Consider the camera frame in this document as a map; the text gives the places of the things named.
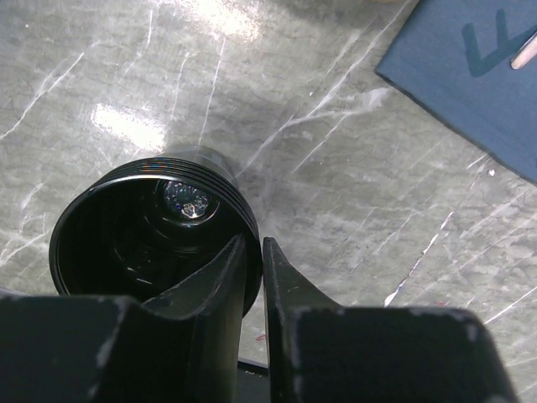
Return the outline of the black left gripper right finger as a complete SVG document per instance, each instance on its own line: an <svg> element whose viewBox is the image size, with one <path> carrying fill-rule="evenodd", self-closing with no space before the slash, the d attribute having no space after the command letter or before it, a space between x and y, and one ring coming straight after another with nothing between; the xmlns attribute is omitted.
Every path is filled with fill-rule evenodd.
<svg viewBox="0 0 537 403"><path fill-rule="evenodd" d="M305 278L275 238L263 241L272 402L348 400L346 310Z"/></svg>

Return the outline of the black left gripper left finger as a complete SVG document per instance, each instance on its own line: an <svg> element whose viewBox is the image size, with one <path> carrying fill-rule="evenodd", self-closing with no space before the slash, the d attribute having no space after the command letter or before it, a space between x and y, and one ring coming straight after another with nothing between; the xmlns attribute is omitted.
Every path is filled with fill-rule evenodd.
<svg viewBox="0 0 537 403"><path fill-rule="evenodd" d="M209 263L143 303L178 331L164 350L171 401L234 401L246 274L246 240L235 235Z"/></svg>

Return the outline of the black takeout coffee cup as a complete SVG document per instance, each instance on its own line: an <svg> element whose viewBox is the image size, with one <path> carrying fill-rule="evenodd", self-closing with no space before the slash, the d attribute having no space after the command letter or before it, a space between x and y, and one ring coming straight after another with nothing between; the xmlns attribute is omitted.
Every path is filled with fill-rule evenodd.
<svg viewBox="0 0 537 403"><path fill-rule="evenodd" d="M106 173L60 214L50 274L62 295L146 301L208 264L235 236L246 242L244 309L262 278L259 230L222 153L186 145Z"/></svg>

